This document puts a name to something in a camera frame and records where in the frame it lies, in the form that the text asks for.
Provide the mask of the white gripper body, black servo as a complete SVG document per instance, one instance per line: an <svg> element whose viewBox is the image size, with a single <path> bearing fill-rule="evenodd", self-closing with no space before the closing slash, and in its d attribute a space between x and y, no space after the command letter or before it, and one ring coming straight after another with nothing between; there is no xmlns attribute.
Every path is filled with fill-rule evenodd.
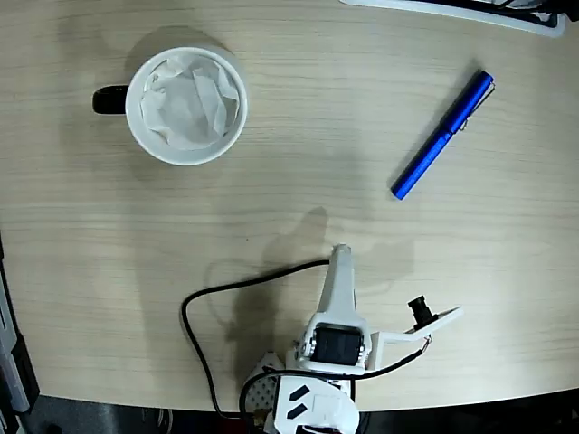
<svg viewBox="0 0 579 434"><path fill-rule="evenodd" d="M340 375L377 370L368 323L309 325L287 351L286 368Z"/></svg>

